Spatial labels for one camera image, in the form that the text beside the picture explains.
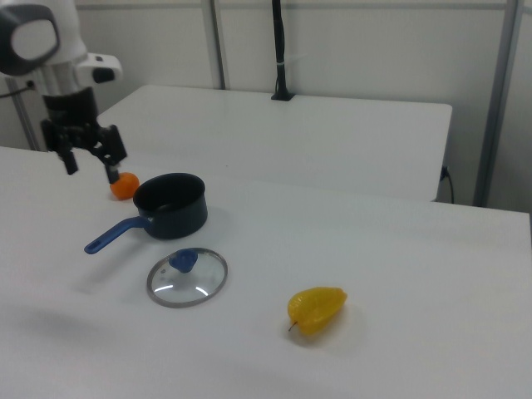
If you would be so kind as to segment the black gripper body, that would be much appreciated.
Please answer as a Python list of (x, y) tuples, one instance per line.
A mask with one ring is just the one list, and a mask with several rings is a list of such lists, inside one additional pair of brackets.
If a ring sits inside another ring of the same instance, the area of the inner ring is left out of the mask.
[(94, 91), (87, 87), (73, 94), (43, 96), (47, 118), (41, 122), (45, 141), (52, 141), (52, 130), (73, 129), (80, 141), (97, 141), (98, 110)]

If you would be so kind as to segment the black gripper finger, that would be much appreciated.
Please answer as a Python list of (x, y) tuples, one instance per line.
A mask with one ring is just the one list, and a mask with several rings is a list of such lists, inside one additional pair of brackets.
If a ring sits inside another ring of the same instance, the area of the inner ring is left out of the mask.
[(72, 152), (73, 146), (67, 134), (67, 129), (54, 124), (50, 120), (42, 121), (41, 129), (47, 150), (58, 155), (69, 175), (76, 173), (78, 166)]
[(120, 163), (127, 157), (117, 126), (84, 125), (84, 148), (95, 156), (105, 168), (110, 184), (120, 178)]

